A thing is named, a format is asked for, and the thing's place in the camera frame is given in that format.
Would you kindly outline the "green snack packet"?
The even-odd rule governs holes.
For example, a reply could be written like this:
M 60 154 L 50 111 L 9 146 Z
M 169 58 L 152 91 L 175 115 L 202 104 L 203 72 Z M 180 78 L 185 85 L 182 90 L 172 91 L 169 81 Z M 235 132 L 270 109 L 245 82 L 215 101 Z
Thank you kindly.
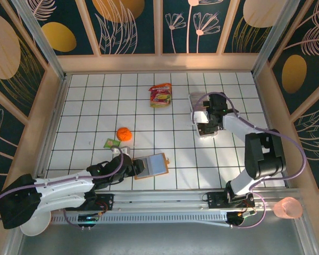
M 121 141 L 108 138 L 104 144 L 104 148 L 111 149 L 113 146 L 118 147 Z

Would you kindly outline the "stack of assorted cards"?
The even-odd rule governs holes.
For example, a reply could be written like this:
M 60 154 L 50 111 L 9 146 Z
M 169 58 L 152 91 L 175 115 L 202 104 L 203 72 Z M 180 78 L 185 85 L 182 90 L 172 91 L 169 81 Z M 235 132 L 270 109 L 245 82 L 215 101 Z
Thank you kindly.
M 209 104 L 207 104 L 207 102 L 209 102 L 209 96 L 204 97 L 198 104 L 197 106 L 195 106 L 195 104 L 197 103 L 197 101 L 204 96 L 205 93 L 203 92 L 193 92 L 189 95 L 189 100 L 190 100 L 190 108 L 191 111 L 193 110 L 193 108 L 195 109 L 195 111 L 206 111 L 207 107 Z

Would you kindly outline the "yellow leather card holder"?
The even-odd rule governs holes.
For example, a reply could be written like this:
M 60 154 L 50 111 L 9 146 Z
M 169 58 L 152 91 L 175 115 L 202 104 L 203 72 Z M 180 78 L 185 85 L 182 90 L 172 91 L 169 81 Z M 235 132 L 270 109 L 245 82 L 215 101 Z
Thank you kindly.
M 166 159 L 164 153 L 145 156 L 145 157 L 139 157 L 136 159 L 143 160 L 145 165 L 144 171 L 138 175 L 139 177 L 141 177 L 141 179 L 163 175 L 169 172 L 169 169 L 168 169 L 169 161 Z

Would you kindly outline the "wall panel cream circle fronds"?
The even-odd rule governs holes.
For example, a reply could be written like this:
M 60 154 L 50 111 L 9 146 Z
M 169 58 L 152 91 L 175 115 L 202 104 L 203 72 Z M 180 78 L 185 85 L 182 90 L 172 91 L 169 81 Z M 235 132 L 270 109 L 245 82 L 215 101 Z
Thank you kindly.
M 224 53 L 259 53 L 285 3 L 286 0 L 239 0 Z

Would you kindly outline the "aluminium frame post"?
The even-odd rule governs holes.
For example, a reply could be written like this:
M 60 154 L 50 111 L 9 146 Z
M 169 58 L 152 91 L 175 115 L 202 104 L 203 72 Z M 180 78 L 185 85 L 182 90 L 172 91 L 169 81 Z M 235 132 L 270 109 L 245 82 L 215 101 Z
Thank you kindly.
M 23 235 L 11 236 L 6 241 L 1 255 L 19 255 L 22 241 L 23 241 Z
M 283 38 L 283 34 L 287 31 L 288 25 L 291 23 L 293 16 L 300 12 L 298 8 L 303 7 L 306 0 L 286 0 L 282 9 L 278 12 L 278 16 L 268 33 L 267 38 L 263 43 L 257 60 L 252 68 L 252 76 L 254 79 L 258 77 L 266 64 L 268 57 L 271 55 L 273 49 L 278 45 L 278 42 Z
M 307 213 L 295 219 L 296 229 L 305 255 L 319 255 L 319 247 Z
M 47 58 L 48 63 L 51 65 L 57 76 L 61 81 L 65 80 L 65 73 L 57 59 L 57 56 L 47 41 L 44 33 L 42 32 L 41 26 L 38 21 L 34 18 L 31 9 L 29 8 L 25 0 L 11 0 L 12 4 L 19 12 L 22 20 L 26 24 L 28 30 L 31 32 L 39 45 L 43 55 Z

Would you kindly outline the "pink plastic cup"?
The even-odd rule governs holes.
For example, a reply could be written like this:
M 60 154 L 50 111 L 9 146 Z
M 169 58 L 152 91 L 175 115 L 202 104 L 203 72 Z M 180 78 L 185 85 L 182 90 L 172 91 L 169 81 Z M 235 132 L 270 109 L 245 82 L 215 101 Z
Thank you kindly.
M 273 212 L 279 218 L 297 219 L 302 216 L 303 207 L 297 199 L 286 197 L 273 206 Z

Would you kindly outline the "aluminium mounting rail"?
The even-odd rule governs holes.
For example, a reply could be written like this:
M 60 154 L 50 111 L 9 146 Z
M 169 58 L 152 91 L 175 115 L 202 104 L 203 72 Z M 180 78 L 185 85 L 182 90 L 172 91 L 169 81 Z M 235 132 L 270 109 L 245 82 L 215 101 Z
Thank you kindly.
M 193 190 L 130 190 L 108 191 L 114 195 L 113 212 L 154 213 L 154 212 L 196 212 L 208 211 L 206 193 L 220 192 L 221 189 Z M 298 189 L 259 188 L 254 190 L 255 206 L 258 211 L 266 206 L 268 211 L 280 200 L 293 197 L 303 204 Z

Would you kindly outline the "wall panel yellow oval feather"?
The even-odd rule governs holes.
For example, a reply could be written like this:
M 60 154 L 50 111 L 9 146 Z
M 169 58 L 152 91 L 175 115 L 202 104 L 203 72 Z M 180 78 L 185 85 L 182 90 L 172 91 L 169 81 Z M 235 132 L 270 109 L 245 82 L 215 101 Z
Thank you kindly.
M 312 0 L 272 71 L 291 116 L 319 88 L 319 0 Z

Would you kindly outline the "wall panel single white flower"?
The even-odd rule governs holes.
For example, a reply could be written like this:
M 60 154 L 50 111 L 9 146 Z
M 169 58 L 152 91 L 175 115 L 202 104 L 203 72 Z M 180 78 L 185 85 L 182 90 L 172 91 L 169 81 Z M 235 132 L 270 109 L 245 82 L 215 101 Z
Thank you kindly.
M 28 118 L 0 92 L 0 192 L 6 187 Z

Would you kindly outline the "black control board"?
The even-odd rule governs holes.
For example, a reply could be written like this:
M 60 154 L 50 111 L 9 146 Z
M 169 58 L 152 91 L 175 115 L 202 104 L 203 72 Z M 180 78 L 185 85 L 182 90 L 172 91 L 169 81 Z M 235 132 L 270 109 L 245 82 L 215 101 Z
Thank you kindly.
M 227 212 L 226 223 L 232 226 L 240 226 L 246 218 L 256 214 L 255 210 Z
M 98 214 L 79 214 L 78 222 L 97 222 L 99 220 Z

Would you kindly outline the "red soup packet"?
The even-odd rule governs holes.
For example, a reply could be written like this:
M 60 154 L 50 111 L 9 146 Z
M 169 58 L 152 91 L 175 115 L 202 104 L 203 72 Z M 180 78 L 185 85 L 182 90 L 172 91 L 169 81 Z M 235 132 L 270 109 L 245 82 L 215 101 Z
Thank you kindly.
M 168 106 L 172 100 L 172 85 L 162 83 L 152 86 L 150 92 L 150 107 L 163 108 Z

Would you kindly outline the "orange toy fruit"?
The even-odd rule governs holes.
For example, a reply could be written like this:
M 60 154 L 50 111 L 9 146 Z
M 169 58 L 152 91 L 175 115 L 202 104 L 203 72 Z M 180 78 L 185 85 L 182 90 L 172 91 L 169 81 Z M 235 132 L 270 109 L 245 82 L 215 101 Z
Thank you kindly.
M 119 141 L 130 141 L 132 139 L 132 133 L 128 128 L 121 127 L 117 130 L 116 137 Z

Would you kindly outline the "wall panel white flowers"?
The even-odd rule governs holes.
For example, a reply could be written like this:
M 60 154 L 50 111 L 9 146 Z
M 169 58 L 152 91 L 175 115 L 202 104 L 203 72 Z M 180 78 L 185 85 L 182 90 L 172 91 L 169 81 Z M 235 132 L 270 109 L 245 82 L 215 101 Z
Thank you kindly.
M 162 0 L 162 54 L 221 54 L 240 2 Z

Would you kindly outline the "wall panel orange circle leaves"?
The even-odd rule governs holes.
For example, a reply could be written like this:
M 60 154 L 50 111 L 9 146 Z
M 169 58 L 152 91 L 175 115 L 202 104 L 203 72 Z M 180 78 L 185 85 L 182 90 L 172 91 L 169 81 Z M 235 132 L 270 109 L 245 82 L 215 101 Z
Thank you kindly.
M 155 54 L 154 0 L 85 0 L 102 55 Z

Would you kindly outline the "wall panel white leaf outlines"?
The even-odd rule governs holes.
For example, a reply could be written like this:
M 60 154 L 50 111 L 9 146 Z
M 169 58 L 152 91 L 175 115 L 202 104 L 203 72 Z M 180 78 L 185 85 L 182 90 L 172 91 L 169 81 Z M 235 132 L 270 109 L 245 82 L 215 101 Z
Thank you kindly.
M 319 189 L 319 99 L 302 112 L 293 113 L 294 127 Z

